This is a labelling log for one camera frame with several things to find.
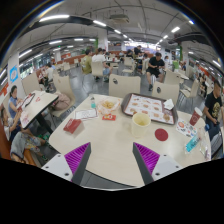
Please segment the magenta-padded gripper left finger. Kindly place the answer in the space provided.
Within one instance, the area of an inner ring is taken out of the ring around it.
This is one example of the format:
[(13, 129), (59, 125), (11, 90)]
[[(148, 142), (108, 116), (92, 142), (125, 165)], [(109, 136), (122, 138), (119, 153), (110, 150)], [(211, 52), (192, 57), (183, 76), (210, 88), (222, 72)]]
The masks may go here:
[(91, 143), (85, 143), (65, 155), (56, 154), (42, 169), (79, 185), (91, 154)]

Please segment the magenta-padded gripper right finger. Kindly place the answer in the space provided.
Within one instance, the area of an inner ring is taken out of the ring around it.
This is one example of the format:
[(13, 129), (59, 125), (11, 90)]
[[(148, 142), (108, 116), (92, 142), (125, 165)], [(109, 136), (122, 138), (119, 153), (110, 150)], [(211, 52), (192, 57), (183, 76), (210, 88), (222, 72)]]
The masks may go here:
[(145, 185), (182, 169), (182, 166), (167, 154), (158, 154), (139, 143), (132, 150)]

